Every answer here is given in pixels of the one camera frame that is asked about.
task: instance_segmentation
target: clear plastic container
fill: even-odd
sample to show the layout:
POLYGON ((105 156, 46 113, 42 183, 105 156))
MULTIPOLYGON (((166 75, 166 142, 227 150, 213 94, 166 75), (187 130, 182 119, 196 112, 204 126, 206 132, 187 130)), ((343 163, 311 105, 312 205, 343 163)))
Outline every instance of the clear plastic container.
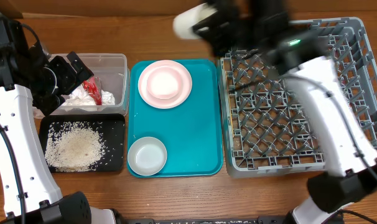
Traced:
MULTIPOLYGON (((67 54, 57 54, 65 58, 67 54)), ((83 63, 101 80, 101 88, 112 93, 115 105, 60 106, 51 115, 107 114, 127 115, 129 106, 129 69, 123 54, 78 54, 83 63)), ((43 118, 42 112, 34 108, 34 117, 43 118)))

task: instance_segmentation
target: plastic tray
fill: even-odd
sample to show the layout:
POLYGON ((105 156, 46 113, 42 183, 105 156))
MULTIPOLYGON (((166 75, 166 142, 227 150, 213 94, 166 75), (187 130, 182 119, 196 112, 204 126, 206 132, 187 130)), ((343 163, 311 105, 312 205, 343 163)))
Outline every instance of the plastic tray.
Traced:
POLYGON ((164 143, 168 158, 164 168, 149 177, 183 177, 216 174, 223 165, 220 105, 215 65, 209 60, 176 60, 187 68, 193 87, 179 106, 153 108, 140 97, 137 82, 154 61, 132 69, 128 149, 139 138, 150 136, 164 143))
MULTIPOLYGON (((66 54, 57 54, 67 60, 66 54)), ((123 54, 78 54, 83 63, 101 80, 104 91, 112 93, 115 105, 104 106, 60 106, 51 115, 64 114, 108 114, 127 115, 129 106, 129 69, 123 54)), ((35 118, 43 114, 34 108, 35 118)))
MULTIPOLYGON (((319 37, 328 41, 342 89, 377 150, 377 67, 362 21, 348 17, 292 24, 318 30, 319 37)), ((284 82, 266 79, 268 68, 258 55, 243 60, 245 54, 232 50, 218 64, 228 173, 258 177, 322 170, 323 154, 301 105, 284 82), (257 88, 234 91, 236 84, 258 77, 264 81, 257 88), (278 137, 282 127, 284 138, 278 137), (259 139, 259 150, 254 150, 251 145, 259 139)))
MULTIPOLYGON (((62 115, 62 116, 46 116, 40 122, 39 141, 44 154, 48 140, 50 126, 55 131, 59 131, 66 122, 85 122, 85 126, 92 130, 97 130, 102 134, 105 147, 103 157, 90 168, 87 172, 97 171, 119 171, 123 165, 124 152, 124 136, 125 136, 125 119, 121 114, 82 114, 82 115, 62 115)), ((51 172, 59 172, 56 167, 49 166, 51 172)))

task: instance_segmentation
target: pink plate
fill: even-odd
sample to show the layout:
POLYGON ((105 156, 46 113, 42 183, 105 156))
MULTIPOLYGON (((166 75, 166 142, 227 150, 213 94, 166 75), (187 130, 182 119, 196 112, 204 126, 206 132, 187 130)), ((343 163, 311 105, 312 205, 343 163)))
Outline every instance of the pink plate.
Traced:
POLYGON ((169 109, 182 104, 192 89, 190 72, 180 63, 160 60, 147 66, 139 77, 139 94, 150 106, 169 109))

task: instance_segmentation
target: plastic container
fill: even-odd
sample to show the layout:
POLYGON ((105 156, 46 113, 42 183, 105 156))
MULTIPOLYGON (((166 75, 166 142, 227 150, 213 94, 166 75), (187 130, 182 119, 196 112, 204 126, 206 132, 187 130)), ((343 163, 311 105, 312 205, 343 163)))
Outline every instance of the plastic container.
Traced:
MULTIPOLYGON (((57 54, 67 60, 67 54, 57 54)), ((129 69, 123 54, 78 54, 83 63, 101 80, 101 88, 112 93, 115 105, 60 106, 51 115, 65 114, 110 114, 127 115, 129 106, 129 69)), ((34 117, 43 118, 34 108, 34 117)))
MULTIPOLYGON (((377 150, 377 67, 363 22, 347 17, 291 24, 317 30, 328 43, 343 92, 377 150)), ((232 177, 260 177, 323 170, 323 152, 301 105, 283 81, 266 79, 268 68, 258 55, 245 60, 246 54, 232 50, 218 63, 227 172, 232 177), (234 91, 236 85, 258 77, 263 82, 253 90, 234 91)))

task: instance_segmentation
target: white cylinder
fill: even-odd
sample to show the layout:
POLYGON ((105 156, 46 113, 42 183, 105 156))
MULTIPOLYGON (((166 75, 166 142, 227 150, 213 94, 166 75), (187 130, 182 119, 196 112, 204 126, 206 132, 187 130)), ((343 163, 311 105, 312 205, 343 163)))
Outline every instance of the white cylinder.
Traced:
POLYGON ((173 28, 175 34, 181 39, 201 38, 193 32, 192 27, 215 12, 215 8, 209 7, 208 4, 203 3, 179 14, 174 19, 173 28))
POLYGON ((333 213, 321 211, 311 197, 294 209, 294 219, 297 224, 320 224, 333 213))

